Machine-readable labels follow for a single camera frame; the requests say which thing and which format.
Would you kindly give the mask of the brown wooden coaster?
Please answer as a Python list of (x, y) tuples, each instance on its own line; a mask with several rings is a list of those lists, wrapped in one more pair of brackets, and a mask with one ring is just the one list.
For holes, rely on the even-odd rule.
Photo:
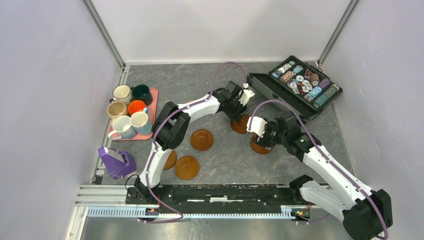
[(175, 150), (173, 150), (169, 154), (169, 156), (168, 156), (168, 158), (166, 160), (166, 163), (165, 163), (165, 165), (163, 167), (163, 170), (166, 171), (166, 170), (171, 169), (176, 164), (176, 162), (177, 162), (177, 153), (176, 153)]
[(176, 176), (181, 180), (194, 179), (200, 170), (199, 161), (193, 156), (183, 156), (179, 158), (174, 166)]
[(198, 129), (190, 137), (191, 146), (197, 151), (206, 151), (214, 144), (214, 136), (207, 129)]
[(256, 144), (255, 142), (254, 142), (254, 140), (256, 139), (256, 137), (257, 137), (257, 135), (254, 133), (253, 135), (252, 135), (252, 137), (250, 138), (250, 147), (251, 147), (251, 149), (255, 152), (255, 153), (257, 153), (257, 154), (260, 154), (260, 155), (266, 155), (266, 154), (269, 154), (272, 150), (273, 150), (273, 147), (271, 147), (271, 148), (266, 148), (266, 147), (262, 147), (262, 146), (260, 146), (260, 145), (258, 145), (258, 144)]
[(248, 120), (249, 120), (249, 115), (248, 114), (244, 114), (241, 117), (240, 121), (234, 121), (231, 120), (230, 121), (230, 127), (231, 129), (238, 133), (238, 134), (246, 134), (247, 133), (247, 124), (248, 124)]

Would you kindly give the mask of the white mug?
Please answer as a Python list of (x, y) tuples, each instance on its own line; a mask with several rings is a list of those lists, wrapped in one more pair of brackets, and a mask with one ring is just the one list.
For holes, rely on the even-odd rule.
[(112, 124), (113, 130), (108, 134), (108, 138), (114, 140), (128, 140), (137, 135), (137, 131), (131, 125), (131, 118), (127, 115), (119, 116)]

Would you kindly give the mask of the beige mug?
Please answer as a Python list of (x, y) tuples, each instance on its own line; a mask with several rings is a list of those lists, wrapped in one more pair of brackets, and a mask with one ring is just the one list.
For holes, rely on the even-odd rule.
[(124, 102), (114, 101), (108, 105), (107, 114), (112, 121), (120, 116), (128, 116), (128, 106)]

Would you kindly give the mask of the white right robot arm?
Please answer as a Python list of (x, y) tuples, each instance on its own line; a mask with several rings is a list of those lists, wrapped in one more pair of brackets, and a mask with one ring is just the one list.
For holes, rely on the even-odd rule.
[(293, 203), (307, 201), (327, 211), (354, 240), (388, 239), (393, 224), (389, 194), (373, 190), (346, 170), (294, 114), (286, 112), (274, 121), (252, 116), (247, 131), (256, 135), (254, 143), (263, 148), (284, 146), (329, 185), (326, 188), (307, 175), (298, 177), (288, 191)]

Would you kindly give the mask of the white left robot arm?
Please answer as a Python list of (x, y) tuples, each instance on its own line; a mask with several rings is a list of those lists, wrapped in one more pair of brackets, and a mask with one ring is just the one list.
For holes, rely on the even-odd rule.
[(165, 163), (184, 140), (189, 124), (207, 115), (223, 112), (234, 122), (239, 122), (248, 111), (248, 102), (255, 96), (249, 85), (242, 86), (230, 81), (225, 87), (212, 90), (205, 96), (189, 103), (175, 104), (170, 101), (162, 108), (152, 126), (152, 146), (144, 170), (135, 181), (138, 197), (145, 204), (157, 198)]

